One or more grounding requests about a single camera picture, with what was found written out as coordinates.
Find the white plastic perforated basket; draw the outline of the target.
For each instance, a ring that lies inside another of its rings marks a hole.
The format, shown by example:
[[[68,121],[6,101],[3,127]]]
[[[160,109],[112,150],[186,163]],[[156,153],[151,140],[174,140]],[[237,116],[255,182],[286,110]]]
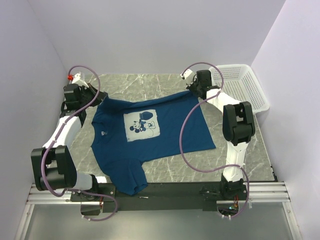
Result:
[[[254,114],[267,111],[270,104],[251,67],[247,64],[218,65],[210,67],[213,86],[239,102],[250,102]]]

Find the blue cartoon print t-shirt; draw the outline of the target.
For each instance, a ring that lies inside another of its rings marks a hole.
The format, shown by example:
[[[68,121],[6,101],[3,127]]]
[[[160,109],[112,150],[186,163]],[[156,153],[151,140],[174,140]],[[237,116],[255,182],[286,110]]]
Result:
[[[183,91],[139,102],[105,98],[98,105],[91,148],[120,192],[132,196],[147,187],[145,162],[216,147],[197,103]]]

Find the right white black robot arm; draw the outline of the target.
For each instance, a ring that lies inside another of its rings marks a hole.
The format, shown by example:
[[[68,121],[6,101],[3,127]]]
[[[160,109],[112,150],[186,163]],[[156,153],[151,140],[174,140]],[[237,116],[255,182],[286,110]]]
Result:
[[[198,70],[190,85],[186,87],[202,100],[216,107],[222,113],[222,133],[227,142],[226,165],[220,181],[219,194],[224,199],[233,199],[245,194],[242,169],[246,150],[255,135],[256,127],[252,106],[248,101],[239,101],[213,85],[210,70]]]

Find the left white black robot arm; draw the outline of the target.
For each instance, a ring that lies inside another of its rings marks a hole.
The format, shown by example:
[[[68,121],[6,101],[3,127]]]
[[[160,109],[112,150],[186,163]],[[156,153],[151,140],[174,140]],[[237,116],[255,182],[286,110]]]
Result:
[[[63,90],[64,101],[56,130],[43,147],[33,149],[30,155],[35,185],[39,191],[46,191],[45,176],[53,190],[77,189],[96,193],[99,189],[96,176],[77,172],[69,147],[84,125],[87,113],[83,107],[99,105],[108,93],[98,91],[91,84],[71,83]]]

